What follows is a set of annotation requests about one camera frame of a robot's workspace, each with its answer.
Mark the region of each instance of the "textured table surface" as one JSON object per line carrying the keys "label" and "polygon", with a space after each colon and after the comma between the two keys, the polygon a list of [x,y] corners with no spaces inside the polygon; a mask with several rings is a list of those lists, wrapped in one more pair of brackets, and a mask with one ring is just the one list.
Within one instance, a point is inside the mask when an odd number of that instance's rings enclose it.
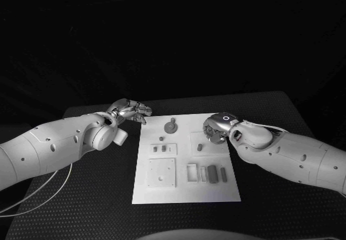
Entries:
{"label": "textured table surface", "polygon": [[[247,121],[312,137],[299,113],[281,91],[152,100],[142,102],[152,115],[229,112]],[[70,107],[63,117],[105,111],[103,105]],[[141,125],[125,121],[122,146],[111,144],[73,164],[64,188],[50,202],[14,218],[7,240],[132,240],[174,229],[216,229],[263,239],[334,237],[346,240],[346,198],[334,191],[307,186],[245,163],[229,145],[240,202],[132,205]],[[18,212],[37,206],[66,178],[62,169]],[[50,174],[36,177],[27,194]]]}

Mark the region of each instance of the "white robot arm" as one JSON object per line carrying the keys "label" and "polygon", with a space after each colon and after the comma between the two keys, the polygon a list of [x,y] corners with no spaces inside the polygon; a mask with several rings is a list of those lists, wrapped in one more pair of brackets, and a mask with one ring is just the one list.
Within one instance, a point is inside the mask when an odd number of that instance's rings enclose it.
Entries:
{"label": "white robot arm", "polygon": [[209,141],[220,144],[229,137],[245,162],[292,182],[346,194],[346,152],[307,136],[271,128],[279,133],[263,125],[239,121],[226,112],[213,114],[203,123]]}
{"label": "white robot arm", "polygon": [[122,98],[106,112],[47,122],[0,144],[0,190],[57,171],[112,142],[121,146],[128,134],[118,125],[125,119],[145,124],[142,114],[151,115],[149,107]]}

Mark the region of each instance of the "table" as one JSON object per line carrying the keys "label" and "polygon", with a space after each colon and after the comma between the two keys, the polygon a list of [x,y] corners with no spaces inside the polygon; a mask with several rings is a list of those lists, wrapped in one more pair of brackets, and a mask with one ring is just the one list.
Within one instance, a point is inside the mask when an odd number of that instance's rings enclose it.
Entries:
{"label": "table", "polygon": [[[282,91],[144,101],[152,114],[229,112],[247,121],[312,137]],[[102,105],[70,107],[63,118],[105,111]],[[240,202],[132,205],[141,125],[125,121],[128,138],[118,146],[86,153],[73,164],[64,188],[50,202],[14,218],[7,240],[132,240],[174,229],[214,229],[263,239],[335,237],[346,240],[346,199],[334,191],[302,185],[247,164],[227,142]],[[60,170],[18,211],[37,206],[60,187]],[[50,174],[33,179],[27,194]]]}

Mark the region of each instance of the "white cable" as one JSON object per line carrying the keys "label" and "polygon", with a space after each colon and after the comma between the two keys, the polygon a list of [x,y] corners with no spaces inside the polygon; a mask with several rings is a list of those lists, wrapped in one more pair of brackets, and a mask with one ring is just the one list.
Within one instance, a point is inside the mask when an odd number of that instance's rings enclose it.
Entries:
{"label": "white cable", "polygon": [[11,206],[8,206],[4,210],[0,211],[0,214],[2,212],[5,212],[8,209],[11,209],[14,206],[17,206],[24,200],[27,200],[33,195],[34,193],[46,186],[46,184],[49,183],[50,179],[53,178],[53,176],[56,175],[57,171],[53,173],[53,175],[50,176],[50,178],[46,180],[46,182],[41,184],[41,186],[37,188],[37,190],[21,200],[18,201],[15,204],[12,204]]}
{"label": "white cable", "polygon": [[281,127],[276,127],[276,126],[269,126],[269,125],[262,125],[262,124],[253,123],[253,122],[250,122],[250,121],[246,121],[246,120],[243,120],[243,122],[247,122],[249,124],[253,124],[253,125],[258,125],[258,126],[262,126],[262,127],[271,128],[271,129],[276,129],[276,130],[279,130],[279,131],[282,131],[282,132],[286,132],[286,133],[288,133],[288,131],[286,131],[286,130],[284,130]]}
{"label": "white cable", "polygon": [[17,214],[11,214],[11,215],[0,215],[0,218],[5,218],[5,217],[14,217],[14,216],[18,216],[21,214],[27,214],[30,211],[33,211],[34,209],[37,209],[40,206],[43,206],[49,201],[50,199],[56,196],[56,194],[59,193],[59,191],[62,190],[63,186],[64,186],[64,183],[69,179],[69,176],[70,176],[70,170],[72,170],[72,164],[69,165],[69,172],[67,172],[67,175],[66,175],[66,179],[64,179],[64,182],[62,184],[62,186],[59,187],[59,190],[56,191],[56,193],[53,194],[53,196],[37,206],[34,207],[33,209],[30,209],[28,211],[24,211],[21,213],[17,213]]}

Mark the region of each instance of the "dark background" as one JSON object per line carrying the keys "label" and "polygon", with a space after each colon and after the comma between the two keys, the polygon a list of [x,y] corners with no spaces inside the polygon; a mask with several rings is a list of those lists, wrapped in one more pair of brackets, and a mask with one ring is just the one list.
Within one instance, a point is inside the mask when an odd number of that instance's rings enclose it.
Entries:
{"label": "dark background", "polygon": [[223,2],[1,1],[0,141],[72,106],[281,90],[344,149],[346,3]]}

